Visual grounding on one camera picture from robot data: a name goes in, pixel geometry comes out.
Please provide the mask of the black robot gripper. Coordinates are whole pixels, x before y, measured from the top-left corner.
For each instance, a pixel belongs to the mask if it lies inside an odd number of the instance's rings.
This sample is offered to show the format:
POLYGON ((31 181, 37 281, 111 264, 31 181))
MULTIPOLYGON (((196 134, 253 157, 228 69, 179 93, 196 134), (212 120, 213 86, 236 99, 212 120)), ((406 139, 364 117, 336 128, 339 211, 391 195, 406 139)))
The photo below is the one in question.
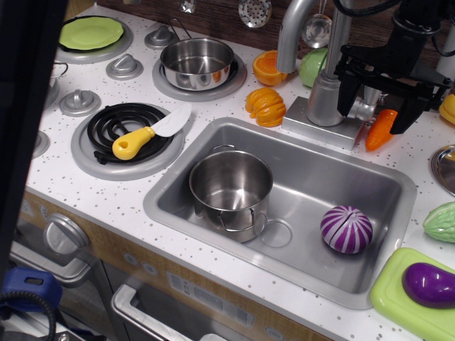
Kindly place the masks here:
POLYGON ((440 25, 395 26, 388 42, 370 48, 343 45, 336 66, 341 82, 337 109, 344 117, 354 105, 361 85, 404 98, 392 124, 392 135, 403 134, 431 107, 431 99, 440 97, 453 81, 426 65, 420 55, 428 39, 438 33, 440 25))

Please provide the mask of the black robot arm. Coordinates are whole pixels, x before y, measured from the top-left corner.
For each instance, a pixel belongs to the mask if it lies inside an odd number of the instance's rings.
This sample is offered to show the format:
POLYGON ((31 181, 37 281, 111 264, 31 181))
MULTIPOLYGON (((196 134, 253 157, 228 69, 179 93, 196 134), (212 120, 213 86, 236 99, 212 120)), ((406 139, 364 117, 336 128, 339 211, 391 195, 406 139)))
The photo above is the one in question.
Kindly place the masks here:
POLYGON ((435 41, 442 21, 454 20, 453 1, 386 1, 369 9, 337 9, 350 17, 376 14, 392 6, 393 30, 385 45, 343 45, 335 74, 341 82, 337 109, 347 116, 360 86, 371 87, 402 99, 391 134, 402 134, 422 112, 438 109, 453 81, 420 58, 428 40, 435 41))

